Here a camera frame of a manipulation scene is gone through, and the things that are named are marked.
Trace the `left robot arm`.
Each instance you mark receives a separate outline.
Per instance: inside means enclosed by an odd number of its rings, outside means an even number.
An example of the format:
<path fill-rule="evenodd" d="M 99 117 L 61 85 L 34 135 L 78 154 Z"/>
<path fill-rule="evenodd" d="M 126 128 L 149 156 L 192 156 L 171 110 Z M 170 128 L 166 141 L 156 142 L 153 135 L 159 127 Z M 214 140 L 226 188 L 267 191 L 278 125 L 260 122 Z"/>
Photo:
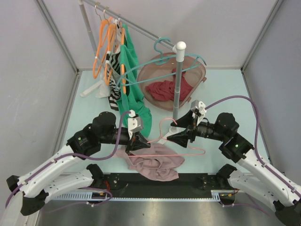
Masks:
<path fill-rule="evenodd" d="M 102 112 L 92 123 L 76 132 L 52 157 L 33 171 L 23 175 L 12 175 L 7 179 L 11 191 L 5 206 L 8 207 L 16 194 L 20 194 L 20 212 L 31 215 L 44 207 L 52 199 L 76 189 L 98 189 L 103 185 L 104 175 L 97 164 L 90 164 L 79 173 L 65 178 L 59 176 L 69 167 L 84 160 L 104 161 L 113 157 L 119 145 L 126 152 L 149 148 L 151 145 L 141 134 L 143 121 L 134 110 L 122 113 L 127 127 L 116 125 L 116 116 Z"/>

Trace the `mauve pink tank top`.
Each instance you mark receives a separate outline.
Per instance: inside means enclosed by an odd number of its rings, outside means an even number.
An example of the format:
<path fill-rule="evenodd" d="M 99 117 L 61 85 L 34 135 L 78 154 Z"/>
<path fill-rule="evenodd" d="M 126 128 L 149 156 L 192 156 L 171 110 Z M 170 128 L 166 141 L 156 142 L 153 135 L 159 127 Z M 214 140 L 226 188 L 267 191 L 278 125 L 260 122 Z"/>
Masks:
<path fill-rule="evenodd" d="M 124 148 L 116 151 L 116 156 L 125 160 L 129 170 L 135 170 L 149 180 L 167 182 L 179 178 L 176 169 L 185 159 L 182 156 L 174 157 L 129 157 L 130 155 L 177 154 L 162 144 L 152 144 L 150 148 L 125 152 Z"/>

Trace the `pink hanger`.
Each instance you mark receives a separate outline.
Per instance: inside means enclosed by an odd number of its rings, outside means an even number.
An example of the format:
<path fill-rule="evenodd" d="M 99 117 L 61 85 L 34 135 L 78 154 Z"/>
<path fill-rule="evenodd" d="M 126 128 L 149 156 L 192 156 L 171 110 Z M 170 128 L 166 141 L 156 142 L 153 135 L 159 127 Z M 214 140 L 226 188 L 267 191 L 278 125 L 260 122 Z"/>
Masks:
<path fill-rule="evenodd" d="M 162 122 L 166 121 L 166 120 L 172 120 L 173 122 L 176 123 L 175 119 L 173 118 L 164 118 L 160 121 L 159 123 L 159 132 L 160 132 L 160 136 L 157 139 L 154 139 L 152 141 L 149 141 L 148 143 L 153 143 L 155 141 L 159 141 L 161 138 L 165 141 L 167 141 L 167 138 L 163 138 L 162 136 L 162 129 L 161 129 L 161 124 Z M 202 156 L 206 154 L 206 150 L 202 149 L 202 148 L 196 148 L 196 147 L 191 147 L 188 146 L 189 149 L 191 150 L 197 150 L 197 151 L 202 151 L 202 153 L 182 153 L 182 154 L 153 154 L 153 155 L 130 155 L 129 157 L 157 157 L 157 156 L 164 156 L 164 157 L 174 157 L 174 156 Z"/>

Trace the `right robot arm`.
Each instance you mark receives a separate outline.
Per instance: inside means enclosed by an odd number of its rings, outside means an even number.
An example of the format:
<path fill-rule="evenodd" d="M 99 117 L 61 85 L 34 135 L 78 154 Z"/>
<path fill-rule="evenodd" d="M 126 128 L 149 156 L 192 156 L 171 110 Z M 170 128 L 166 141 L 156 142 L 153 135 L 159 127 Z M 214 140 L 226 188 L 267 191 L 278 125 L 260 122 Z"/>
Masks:
<path fill-rule="evenodd" d="M 200 113 L 189 111 L 171 123 L 182 132 L 167 137 L 182 147 L 203 137 L 221 142 L 219 150 L 229 160 L 252 175 L 245 175 L 226 164 L 218 171 L 217 184 L 222 189 L 237 188 L 269 207 L 286 226 L 301 224 L 301 186 L 261 157 L 255 147 L 238 133 L 239 124 L 231 113 L 221 113 L 215 123 L 202 122 Z"/>

